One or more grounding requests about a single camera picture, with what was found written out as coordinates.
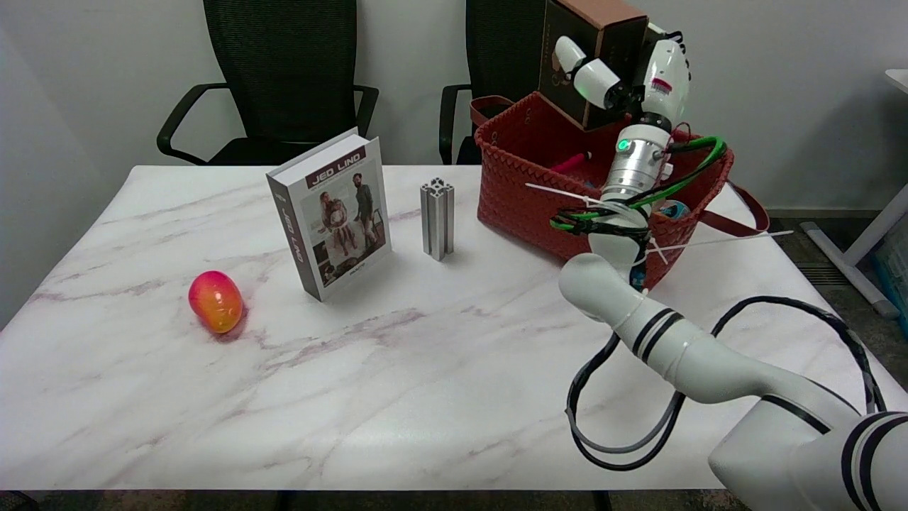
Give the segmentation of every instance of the photo of people on book cover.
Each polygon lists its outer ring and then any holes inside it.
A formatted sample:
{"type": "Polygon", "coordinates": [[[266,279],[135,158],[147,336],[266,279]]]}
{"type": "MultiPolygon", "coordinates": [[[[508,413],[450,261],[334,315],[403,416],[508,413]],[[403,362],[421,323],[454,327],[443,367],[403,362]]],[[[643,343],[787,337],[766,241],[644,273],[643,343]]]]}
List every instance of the photo of people on book cover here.
{"type": "Polygon", "coordinates": [[[385,245],[379,177],[371,165],[302,200],[321,282],[328,286],[385,245]]]}

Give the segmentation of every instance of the basket strap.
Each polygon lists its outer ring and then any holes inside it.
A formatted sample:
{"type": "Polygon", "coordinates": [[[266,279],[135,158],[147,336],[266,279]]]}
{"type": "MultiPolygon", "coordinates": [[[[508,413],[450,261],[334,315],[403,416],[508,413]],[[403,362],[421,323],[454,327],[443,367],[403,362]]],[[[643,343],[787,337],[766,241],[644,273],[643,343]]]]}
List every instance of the basket strap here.
{"type": "Polygon", "coordinates": [[[753,195],[750,195],[750,192],[744,190],[741,186],[738,186],[731,181],[728,181],[727,183],[741,196],[747,209],[749,209],[751,215],[754,216],[756,227],[748,227],[747,225],[739,224],[731,218],[718,215],[712,211],[704,211],[700,216],[700,222],[734,237],[752,236],[766,232],[766,230],[769,229],[769,214],[766,212],[765,208],[763,208],[753,195]]]}
{"type": "Polygon", "coordinates": [[[511,106],[514,102],[503,95],[484,95],[469,102],[469,120],[476,126],[482,126],[489,118],[482,114],[482,110],[490,106],[511,106]]]}

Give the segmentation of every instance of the white robotic arm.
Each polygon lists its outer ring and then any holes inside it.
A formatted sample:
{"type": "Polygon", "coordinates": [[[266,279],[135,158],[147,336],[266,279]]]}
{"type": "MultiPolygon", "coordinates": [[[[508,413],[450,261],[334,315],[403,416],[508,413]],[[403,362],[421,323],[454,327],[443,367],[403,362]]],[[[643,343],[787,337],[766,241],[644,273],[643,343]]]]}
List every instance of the white robotic arm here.
{"type": "MultiPolygon", "coordinates": [[[[642,115],[619,136],[602,201],[623,205],[664,175],[672,126],[684,112],[689,88],[683,53],[676,41],[656,43],[644,76],[642,115]]],[[[602,61],[589,61],[567,37],[557,41],[556,56],[574,87],[593,105],[613,108],[628,94],[628,87],[602,61]]],[[[644,206],[598,221],[640,229],[646,227],[648,214],[644,206]]],[[[716,477],[742,501],[756,511],[908,509],[908,414],[862,416],[816,382],[719,343],[628,283],[642,253],[639,240],[588,236],[592,254],[568,261],[559,280],[562,294],[572,305],[610,325],[635,356],[697,402],[761,397],[709,457],[716,477]]],[[[762,299],[800,304],[784,298],[762,299]]],[[[811,306],[800,304],[799,308],[830,325],[841,323],[811,306]]],[[[853,335],[847,330],[839,334],[853,335]]],[[[854,345],[863,350],[858,342],[854,345]]],[[[873,383],[868,386],[868,401],[875,397],[881,404],[873,377],[866,373],[864,377],[873,383]]],[[[869,403],[868,413],[872,408],[869,403]]]]}

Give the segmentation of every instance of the red woven basket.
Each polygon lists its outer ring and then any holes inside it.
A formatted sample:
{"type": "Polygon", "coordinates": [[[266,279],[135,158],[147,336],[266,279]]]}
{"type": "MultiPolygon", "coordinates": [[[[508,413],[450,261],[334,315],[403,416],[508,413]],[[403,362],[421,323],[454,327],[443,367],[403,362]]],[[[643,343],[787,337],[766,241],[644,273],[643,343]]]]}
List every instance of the red woven basket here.
{"type": "MultiPolygon", "coordinates": [[[[528,95],[482,124],[474,135],[482,151],[479,220],[564,260],[589,252],[585,236],[558,231],[548,223],[560,207],[572,205],[573,199],[530,188],[526,183],[598,198],[598,189],[606,182],[615,156],[617,135],[626,125],[614,123],[584,132],[539,93],[528,95]],[[549,170],[586,152],[592,158],[566,175],[549,170]]],[[[676,130],[673,137],[676,142],[685,142],[689,134],[676,130]]],[[[675,170],[670,181],[693,172],[707,154],[704,149],[673,156],[675,170]]],[[[689,215],[680,219],[651,215],[649,227],[659,246],[683,245],[690,240],[706,206],[722,190],[734,161],[731,150],[726,151],[720,161],[671,197],[687,205],[691,209],[689,215]]],[[[681,250],[666,251],[664,255],[668,264],[658,254],[646,257],[646,287],[655,286],[668,273],[681,250]]]]}

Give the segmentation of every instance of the marble table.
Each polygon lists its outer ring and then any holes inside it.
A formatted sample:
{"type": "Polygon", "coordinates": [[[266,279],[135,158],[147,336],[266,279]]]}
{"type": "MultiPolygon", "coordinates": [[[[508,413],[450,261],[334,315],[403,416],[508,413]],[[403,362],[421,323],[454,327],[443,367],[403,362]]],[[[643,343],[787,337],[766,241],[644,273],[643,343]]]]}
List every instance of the marble table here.
{"type": "MultiPolygon", "coordinates": [[[[0,334],[0,487],[720,487],[706,456],[754,399],[688,402],[665,450],[634,472],[580,456],[565,396],[609,332],[562,300],[556,262],[476,220],[477,167],[387,167],[394,252],[326,304],[302,290],[265,170],[132,171],[0,334]],[[457,252],[443,263],[420,238],[418,185],[434,176],[457,188],[457,252]],[[186,302],[209,269],[249,307],[228,342],[186,302]]],[[[711,208],[753,221],[729,189],[711,208]]],[[[721,236],[700,226],[695,241],[721,236]]],[[[703,326],[757,294],[828,307],[767,238],[691,247],[652,291],[703,326]]],[[[754,306],[722,339],[863,408],[854,361],[809,316],[754,306]]],[[[908,409],[873,370],[890,407],[908,409]]],[[[670,394],[622,347],[579,421],[630,443],[670,394]]]]}

